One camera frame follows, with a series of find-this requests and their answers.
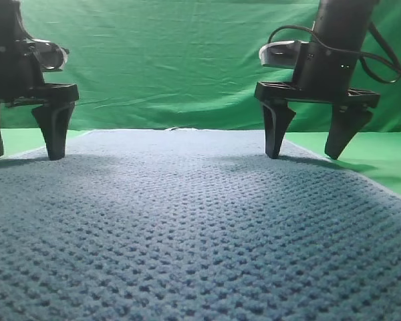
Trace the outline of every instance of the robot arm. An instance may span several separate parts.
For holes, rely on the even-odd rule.
[[[328,98],[345,95],[359,60],[364,71],[376,81],[393,84],[401,77],[401,65],[392,48],[380,35],[371,16],[378,0],[321,0],[313,28],[286,25],[275,30],[268,44],[260,49],[261,65],[294,68],[293,83],[298,88]],[[272,42],[282,29],[299,29],[311,34],[310,41]],[[372,53],[361,52],[370,32],[388,54],[391,62]],[[398,73],[393,81],[383,80],[367,65],[366,58],[378,60]]]

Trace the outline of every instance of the green backdrop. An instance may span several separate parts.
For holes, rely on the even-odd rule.
[[[262,68],[258,50],[284,24],[311,27],[319,0],[23,0],[24,23],[71,49],[65,72],[77,83],[71,128],[262,128],[259,80],[288,80]],[[374,21],[401,60],[401,0],[382,0]],[[282,31],[276,39],[309,39]],[[369,36],[364,50],[382,54]],[[371,62],[383,76],[394,74]],[[368,131],[401,130],[401,81],[381,85],[359,68],[353,86],[381,93]],[[331,108],[295,104],[291,131],[326,131]],[[26,108],[4,110],[4,128],[36,127]]]

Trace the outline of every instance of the knit fabric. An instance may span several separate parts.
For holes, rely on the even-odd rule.
[[[262,131],[0,160],[0,320],[401,321],[401,199]]]

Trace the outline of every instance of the wire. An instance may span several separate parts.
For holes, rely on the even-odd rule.
[[[371,23],[368,27],[368,31],[372,34],[373,38],[378,42],[378,44],[380,45],[380,47],[382,47],[382,49],[386,52],[386,54],[388,55],[388,57],[392,60],[392,62],[394,63],[395,66],[401,68],[401,64],[400,61],[398,60],[398,57],[396,56],[396,54],[394,53],[394,50],[392,50],[392,48],[390,47],[390,45],[386,42],[386,40],[382,37],[382,35],[380,34],[380,32],[377,30],[376,26],[374,25],[374,23]],[[398,74],[398,77],[395,80],[384,80],[383,78],[381,78],[380,76],[378,76],[377,74],[375,74],[369,67],[367,64],[367,61],[365,60],[364,57],[360,57],[360,62],[361,62],[361,66],[362,69],[364,69],[365,73],[367,75],[369,75],[371,78],[373,78],[375,81],[380,82],[382,84],[395,84],[398,80],[401,79],[401,75]]]
[[[307,27],[302,27],[299,25],[283,25],[282,27],[279,27],[278,29],[276,29],[274,32],[272,32],[272,34],[269,36],[269,41],[268,43],[272,42],[273,37],[275,37],[275,35],[280,32],[281,30],[284,29],[295,29],[295,30],[302,30],[305,32],[308,32],[311,34],[311,36],[324,48],[330,50],[330,51],[335,51],[335,52],[341,52],[343,54],[349,54],[349,55],[355,55],[355,56],[360,56],[361,58],[370,58],[373,60],[376,60],[378,62],[381,62],[382,64],[384,64],[385,66],[389,67],[390,69],[394,70],[395,72],[397,72],[398,74],[401,75],[401,67],[400,66],[396,66],[395,64],[393,64],[392,62],[386,60],[383,57],[380,57],[378,55],[375,55],[374,53],[369,53],[369,52],[362,52],[362,51],[350,51],[350,50],[344,50],[344,49],[337,49],[337,48],[333,48],[333,47],[329,47],[328,45],[324,44],[324,42],[322,42],[320,40],[320,38],[318,38],[318,36],[316,36],[316,34],[313,32],[313,30],[307,28]]]

